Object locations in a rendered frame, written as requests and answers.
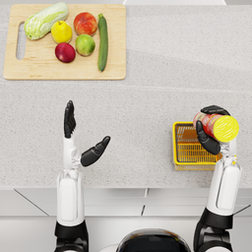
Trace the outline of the red potato chip can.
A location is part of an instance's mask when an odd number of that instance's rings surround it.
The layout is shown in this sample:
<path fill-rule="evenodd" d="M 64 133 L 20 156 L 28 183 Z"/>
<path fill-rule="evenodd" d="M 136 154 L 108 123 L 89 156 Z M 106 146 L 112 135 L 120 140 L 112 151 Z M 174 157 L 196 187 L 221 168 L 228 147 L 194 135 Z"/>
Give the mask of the red potato chip can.
<path fill-rule="evenodd" d="M 239 124 L 230 115 L 206 114 L 198 112 L 193 119 L 193 125 L 200 121 L 206 134 L 219 142 L 230 142 L 236 138 L 239 132 Z"/>

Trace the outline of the wooden cutting board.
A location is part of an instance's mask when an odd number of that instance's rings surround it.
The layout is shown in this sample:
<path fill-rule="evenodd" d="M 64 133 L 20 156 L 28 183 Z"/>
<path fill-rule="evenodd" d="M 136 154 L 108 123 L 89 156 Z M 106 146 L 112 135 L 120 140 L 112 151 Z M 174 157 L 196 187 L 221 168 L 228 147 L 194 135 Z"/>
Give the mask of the wooden cutting board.
<path fill-rule="evenodd" d="M 126 76 L 126 7 L 122 4 L 71 4 L 67 23 L 88 11 L 103 14 L 108 26 L 108 58 L 105 70 L 97 68 L 98 52 L 77 55 L 71 63 L 60 62 L 56 43 L 48 34 L 39 40 L 26 40 L 24 58 L 17 58 L 20 24 L 44 9 L 44 4 L 15 4 L 11 7 L 3 76 L 7 80 L 122 80 Z"/>

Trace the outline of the yellow slatted basket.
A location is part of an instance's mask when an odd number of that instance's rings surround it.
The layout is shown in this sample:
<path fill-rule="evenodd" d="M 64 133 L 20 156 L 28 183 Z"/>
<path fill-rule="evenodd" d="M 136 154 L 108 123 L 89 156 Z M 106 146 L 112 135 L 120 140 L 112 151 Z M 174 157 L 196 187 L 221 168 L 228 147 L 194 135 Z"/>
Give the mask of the yellow slatted basket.
<path fill-rule="evenodd" d="M 197 139 L 192 122 L 175 122 L 172 126 L 173 162 L 176 170 L 214 170 L 221 154 L 207 152 Z"/>

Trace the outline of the dark red apple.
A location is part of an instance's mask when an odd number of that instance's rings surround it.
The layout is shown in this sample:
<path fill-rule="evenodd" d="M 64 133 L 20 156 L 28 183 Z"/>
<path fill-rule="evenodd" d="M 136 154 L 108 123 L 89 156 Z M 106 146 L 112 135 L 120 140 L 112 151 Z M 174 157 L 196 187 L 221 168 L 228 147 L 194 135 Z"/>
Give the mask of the dark red apple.
<path fill-rule="evenodd" d="M 75 59 L 76 51 L 71 44 L 62 42 L 55 47 L 55 56 L 63 63 L 70 63 Z"/>

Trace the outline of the green napa cabbage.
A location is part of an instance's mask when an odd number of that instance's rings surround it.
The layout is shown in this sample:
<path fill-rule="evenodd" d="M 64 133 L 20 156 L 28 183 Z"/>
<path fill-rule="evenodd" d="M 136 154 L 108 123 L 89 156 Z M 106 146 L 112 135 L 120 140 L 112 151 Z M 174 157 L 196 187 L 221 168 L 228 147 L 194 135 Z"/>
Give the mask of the green napa cabbage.
<path fill-rule="evenodd" d="M 51 31 L 57 21 L 64 21 L 69 14 L 68 5 L 64 2 L 50 5 L 25 20 L 24 30 L 28 39 L 37 40 Z"/>

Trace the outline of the yellow pear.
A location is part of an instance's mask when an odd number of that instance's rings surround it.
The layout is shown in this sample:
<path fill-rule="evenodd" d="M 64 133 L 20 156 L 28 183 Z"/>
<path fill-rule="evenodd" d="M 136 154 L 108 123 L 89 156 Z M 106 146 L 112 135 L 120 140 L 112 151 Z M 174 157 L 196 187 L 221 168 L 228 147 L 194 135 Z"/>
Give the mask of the yellow pear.
<path fill-rule="evenodd" d="M 56 43 L 68 43 L 72 39 L 72 28 L 65 21 L 57 21 L 51 28 L 51 35 Z"/>

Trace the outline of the dark round robot body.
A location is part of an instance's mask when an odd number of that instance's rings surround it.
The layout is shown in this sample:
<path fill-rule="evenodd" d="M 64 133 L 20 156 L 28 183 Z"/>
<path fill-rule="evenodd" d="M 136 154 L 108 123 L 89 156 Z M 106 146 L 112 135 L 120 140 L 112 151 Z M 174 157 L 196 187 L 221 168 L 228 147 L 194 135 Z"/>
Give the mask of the dark round robot body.
<path fill-rule="evenodd" d="M 116 252 L 191 252 L 191 249 L 176 233 L 160 228 L 144 228 L 127 234 Z"/>

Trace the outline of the green cucumber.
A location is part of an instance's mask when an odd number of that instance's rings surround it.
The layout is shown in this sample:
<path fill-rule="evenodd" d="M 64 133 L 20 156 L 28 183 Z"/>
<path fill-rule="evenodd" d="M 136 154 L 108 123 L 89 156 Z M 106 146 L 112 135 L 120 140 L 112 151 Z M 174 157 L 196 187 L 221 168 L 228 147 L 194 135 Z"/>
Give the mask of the green cucumber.
<path fill-rule="evenodd" d="M 108 29 L 107 21 L 103 14 L 98 15 L 98 30 L 100 42 L 97 67 L 100 72 L 103 72 L 106 67 L 108 56 Z"/>

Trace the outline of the green apple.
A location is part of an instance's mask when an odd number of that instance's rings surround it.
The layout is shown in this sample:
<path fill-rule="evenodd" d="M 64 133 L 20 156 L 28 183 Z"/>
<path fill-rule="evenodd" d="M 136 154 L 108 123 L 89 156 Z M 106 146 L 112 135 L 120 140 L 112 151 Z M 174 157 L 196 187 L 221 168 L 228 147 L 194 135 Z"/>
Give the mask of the green apple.
<path fill-rule="evenodd" d="M 95 50 L 95 41 L 88 34 L 80 34 L 75 43 L 77 52 L 83 56 L 89 56 Z"/>

